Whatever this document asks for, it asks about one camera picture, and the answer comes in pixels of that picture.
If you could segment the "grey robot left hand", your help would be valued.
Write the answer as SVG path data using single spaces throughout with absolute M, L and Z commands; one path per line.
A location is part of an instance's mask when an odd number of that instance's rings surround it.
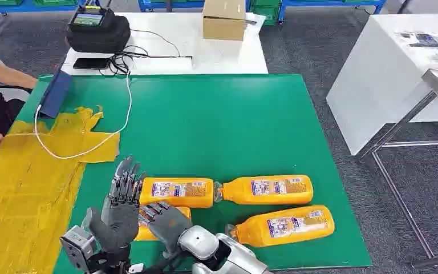
M 118 165 L 100 211 L 87 209 L 82 228 L 98 241 L 103 252 L 117 253 L 130 246 L 139 230 L 140 163 L 127 156 Z

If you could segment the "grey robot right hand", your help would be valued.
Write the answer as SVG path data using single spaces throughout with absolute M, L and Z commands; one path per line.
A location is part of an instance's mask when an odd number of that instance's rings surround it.
M 167 251 L 164 257 L 170 257 L 179 251 L 179 237 L 193 225 L 175 206 L 164 201 L 141 205 L 139 221 L 165 245 Z

